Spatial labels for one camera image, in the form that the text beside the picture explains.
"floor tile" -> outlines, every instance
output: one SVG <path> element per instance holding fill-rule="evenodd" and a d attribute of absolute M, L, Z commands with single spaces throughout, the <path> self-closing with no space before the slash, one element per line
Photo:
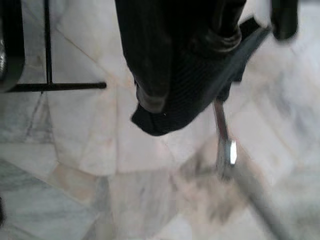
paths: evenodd
<path fill-rule="evenodd" d="M 233 83 L 229 98 L 223 104 L 226 120 L 229 121 L 240 112 L 246 103 L 251 101 L 267 83 L 272 82 L 268 77 L 255 68 L 255 59 L 248 62 L 240 84 Z"/>
<path fill-rule="evenodd" d="M 219 238 L 212 238 L 212 240 L 215 239 L 274 240 L 274 237 L 269 232 L 269 230 L 261 223 L 256 214 L 252 210 L 247 208 L 239 218 L 224 226 L 219 234 Z"/>
<path fill-rule="evenodd" d="M 98 212 L 99 217 L 92 224 L 82 240 L 114 240 L 115 225 L 111 211 L 111 195 L 107 177 L 98 177 L 91 208 Z"/>
<path fill-rule="evenodd" d="M 247 68 L 250 67 L 272 82 L 279 79 L 283 71 L 293 65 L 295 56 L 290 44 L 279 43 L 270 34 L 252 55 Z"/>
<path fill-rule="evenodd" d="M 8 234 L 9 240 L 43 240 L 40 239 L 32 234 L 30 234 L 27 231 L 24 231 L 18 227 L 15 227 L 14 225 L 9 225 L 5 227 L 5 230 Z"/>
<path fill-rule="evenodd" d="M 320 44 L 310 45 L 295 57 L 293 67 L 255 98 L 263 117 L 298 158 L 320 140 L 320 107 L 315 104 L 320 101 L 320 61 L 316 53 L 320 54 Z"/>
<path fill-rule="evenodd" d="M 45 65 L 45 29 L 26 6 L 26 2 L 28 2 L 28 4 L 38 4 L 43 1 L 34 0 L 22 3 L 25 64 L 28 67 L 43 70 Z M 41 10 L 38 10 L 38 12 L 43 16 L 43 12 Z"/>
<path fill-rule="evenodd" d="M 296 168 L 320 173 L 320 143 L 316 142 L 298 158 Z"/>
<path fill-rule="evenodd" d="M 293 170 L 293 155 L 264 120 L 254 103 L 249 103 L 232 119 L 230 128 L 252 161 L 261 169 L 268 184 L 274 185 Z"/>
<path fill-rule="evenodd" d="M 298 240 L 317 240 L 320 236 L 319 172 L 297 170 L 272 191 L 277 210 Z"/>
<path fill-rule="evenodd" d="M 119 84 L 127 85 L 115 1 L 71 0 L 57 28 Z"/>
<path fill-rule="evenodd" d="M 83 52 L 55 33 L 54 80 L 57 83 L 105 81 L 105 73 Z M 116 90 L 48 93 L 53 136 L 61 163 L 93 175 L 116 170 Z"/>
<path fill-rule="evenodd" d="M 54 27 L 68 7 L 68 0 L 55 0 L 50 2 L 50 21 Z M 42 0 L 22 0 L 22 9 L 31 13 L 38 24 L 44 24 L 44 1 Z"/>
<path fill-rule="evenodd" d="M 37 92 L 0 94 L 0 115 L 1 143 L 53 142 L 45 94 Z"/>
<path fill-rule="evenodd" d="M 245 21 L 248 17 L 252 16 L 255 12 L 255 1 L 247 0 L 244 5 L 243 12 L 240 17 L 240 22 Z"/>
<path fill-rule="evenodd" d="M 7 224 L 40 239 L 79 240 L 96 219 L 92 209 L 2 160 L 0 179 Z"/>
<path fill-rule="evenodd" d="M 0 239 L 1 240 L 8 240 L 8 232 L 5 231 L 4 229 L 0 230 Z"/>
<path fill-rule="evenodd" d="M 97 178 L 93 175 L 59 164 L 50 174 L 47 182 L 84 205 L 94 201 Z"/>
<path fill-rule="evenodd" d="M 46 180 L 58 163 L 52 144 L 0 143 L 0 159 L 41 180 Z"/>
<path fill-rule="evenodd" d="M 159 137 L 174 156 L 176 164 L 187 161 L 216 132 L 212 105 L 200 113 L 188 126 Z"/>
<path fill-rule="evenodd" d="M 173 155 L 164 141 L 150 136 L 134 125 L 130 118 L 137 107 L 134 89 L 117 88 L 119 172 L 155 170 L 173 165 Z"/>
<path fill-rule="evenodd" d="M 165 170 L 110 177 L 110 192 L 117 239 L 150 238 L 177 213 Z"/>
<path fill-rule="evenodd" d="M 302 53 L 310 44 L 318 42 L 320 34 L 318 23 L 320 4 L 317 1 L 300 1 L 298 11 L 298 33 L 291 42 L 296 53 Z"/>
<path fill-rule="evenodd" d="M 190 222 L 193 239 L 197 240 L 219 239 L 220 230 L 228 228 L 248 206 L 233 180 L 220 180 L 216 171 L 217 149 L 218 140 L 213 136 L 173 173 L 171 179 L 178 208 Z M 259 169 L 243 151 L 240 142 L 237 142 L 237 149 L 239 161 L 254 167 L 251 168 L 254 174 L 260 176 Z"/>
<path fill-rule="evenodd" d="M 156 235 L 156 238 L 166 240 L 192 240 L 192 228 L 184 216 L 179 214 Z"/>

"marble floor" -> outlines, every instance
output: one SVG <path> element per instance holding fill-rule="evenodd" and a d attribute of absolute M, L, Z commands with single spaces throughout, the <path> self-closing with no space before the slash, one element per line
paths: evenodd
<path fill-rule="evenodd" d="M 26 65 L 42 83 L 42 0 L 22 0 Z M 255 11 L 248 0 L 242 19 Z M 297 240 L 320 239 L 320 3 L 299 34 L 269 36 L 225 103 L 232 136 Z M 234 182 L 191 176 L 217 152 L 212 107 L 161 137 L 130 122 L 137 100 L 114 0 L 51 1 L 56 83 L 106 90 L 0 94 L 0 240 L 271 240 Z"/>

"black fabric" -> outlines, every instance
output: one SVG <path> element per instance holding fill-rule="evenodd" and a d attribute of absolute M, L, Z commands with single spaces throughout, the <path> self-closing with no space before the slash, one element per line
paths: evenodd
<path fill-rule="evenodd" d="M 297 1 L 272 0 L 278 40 L 297 30 Z M 153 136 L 185 127 L 215 98 L 225 101 L 269 32 L 253 19 L 238 26 L 246 0 L 115 3 L 139 102 L 131 120 Z"/>
<path fill-rule="evenodd" d="M 175 52 L 169 96 L 162 113 L 140 104 L 131 120 L 144 132 L 161 136 L 188 125 L 216 97 L 226 100 L 232 82 L 240 82 L 246 63 L 269 33 L 253 18 L 240 26 L 241 43 L 228 54 L 205 58 L 189 49 Z"/>
<path fill-rule="evenodd" d="M 189 45 L 203 26 L 214 27 L 219 22 L 216 25 L 223 28 L 221 32 L 226 38 L 212 42 L 216 49 L 227 51 L 239 44 L 241 36 L 232 37 L 245 2 L 115 0 L 123 54 L 134 76 L 137 99 L 144 109 L 151 113 L 163 111 L 177 49 Z"/>

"white marble tile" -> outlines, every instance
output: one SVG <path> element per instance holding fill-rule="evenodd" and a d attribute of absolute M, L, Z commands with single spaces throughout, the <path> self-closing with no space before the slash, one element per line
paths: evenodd
<path fill-rule="evenodd" d="M 296 168 L 320 173 L 320 144 L 318 142 L 298 158 Z"/>
<path fill-rule="evenodd" d="M 216 132 L 212 105 L 200 113 L 188 126 L 159 137 L 172 152 L 174 162 L 183 164 Z"/>
<path fill-rule="evenodd" d="M 298 11 L 298 33 L 292 40 L 291 47 L 296 53 L 302 53 L 309 44 L 320 39 L 318 27 L 320 4 L 318 1 L 300 1 Z"/>
<path fill-rule="evenodd" d="M 244 5 L 243 12 L 240 17 L 240 22 L 244 22 L 248 17 L 252 16 L 255 13 L 255 1 L 247 0 Z"/>
<path fill-rule="evenodd" d="M 252 55 L 247 68 L 253 69 L 272 82 L 279 79 L 283 71 L 293 65 L 295 56 L 290 44 L 279 43 L 270 34 Z"/>
<path fill-rule="evenodd" d="M 0 159 L 42 180 L 47 179 L 58 163 L 52 144 L 1 143 Z"/>
<path fill-rule="evenodd" d="M 90 205 L 91 208 L 98 212 L 99 216 L 82 240 L 114 240 L 115 225 L 111 210 L 108 177 L 103 176 L 97 178 L 94 202 Z"/>
<path fill-rule="evenodd" d="M 270 185 L 294 168 L 294 157 L 254 103 L 249 103 L 232 119 L 230 128 Z"/>
<path fill-rule="evenodd" d="M 223 105 L 227 121 L 240 112 L 244 105 L 251 101 L 263 86 L 272 82 L 272 79 L 256 70 L 255 61 L 259 61 L 259 59 L 248 62 L 242 76 L 242 82 L 240 84 L 235 82 L 231 86 L 229 98 Z"/>
<path fill-rule="evenodd" d="M 1 240 L 8 240 L 8 232 L 5 231 L 4 229 L 0 229 L 0 239 Z"/>
<path fill-rule="evenodd" d="M 70 0 L 57 28 L 119 84 L 127 86 L 131 81 L 123 57 L 115 1 Z"/>
<path fill-rule="evenodd" d="M 54 27 L 60 20 L 68 7 L 68 0 L 55 0 L 50 2 L 50 21 Z M 22 9 L 25 12 L 31 13 L 37 20 L 38 24 L 44 24 L 44 1 L 42 0 L 22 0 Z"/>
<path fill-rule="evenodd" d="M 221 181 L 213 169 L 217 148 L 218 139 L 213 136 L 171 179 L 178 208 L 192 226 L 192 239 L 228 239 L 227 236 L 220 235 L 221 229 L 230 229 L 230 225 L 241 218 L 248 206 L 247 199 L 235 182 Z M 245 163 L 260 179 L 259 169 L 252 163 L 239 141 L 237 154 L 239 164 Z"/>
<path fill-rule="evenodd" d="M 182 214 L 178 214 L 156 235 L 157 239 L 192 240 L 192 227 Z"/>
<path fill-rule="evenodd" d="M 26 69 L 27 76 L 37 79 L 42 74 Z M 4 93 L 0 95 L 1 143 L 52 143 L 49 107 L 45 94 L 39 92 Z"/>
<path fill-rule="evenodd" d="M 249 208 L 233 222 L 223 226 L 217 236 L 209 240 L 273 240 L 269 230 L 262 224 L 256 214 Z"/>
<path fill-rule="evenodd" d="M 277 210 L 299 240 L 317 240 L 320 236 L 320 175 L 310 170 L 297 170 L 273 190 Z"/>
<path fill-rule="evenodd" d="M 116 239 L 150 238 L 177 214 L 166 170 L 118 174 L 109 184 Z"/>
<path fill-rule="evenodd" d="M 7 224 L 43 240 L 82 239 L 97 217 L 61 191 L 0 160 Z"/>
<path fill-rule="evenodd" d="M 94 201 L 97 190 L 97 178 L 71 167 L 59 164 L 50 174 L 47 183 L 63 190 L 68 196 L 83 205 Z"/>
<path fill-rule="evenodd" d="M 9 240 L 43 240 L 14 225 L 5 226 L 4 228 L 7 231 L 9 237 L 7 239 Z"/>
<path fill-rule="evenodd" d="M 255 102 L 282 142 L 297 158 L 320 140 L 320 44 L 295 57 L 292 67 L 270 83 Z"/>
<path fill-rule="evenodd" d="M 38 0 L 27 1 L 28 3 L 41 2 Z M 44 49 L 45 49 L 45 30 L 37 21 L 36 17 L 22 4 L 22 20 L 23 20 L 23 38 L 24 38 L 24 54 L 25 64 L 27 67 L 42 70 L 44 66 Z"/>
<path fill-rule="evenodd" d="M 53 35 L 57 83 L 105 81 L 105 73 L 60 33 Z M 94 175 L 116 170 L 116 88 L 48 93 L 58 160 Z"/>
<path fill-rule="evenodd" d="M 150 136 L 134 125 L 130 118 L 137 107 L 134 89 L 117 88 L 119 172 L 155 170 L 171 167 L 174 157 L 159 137 Z"/>

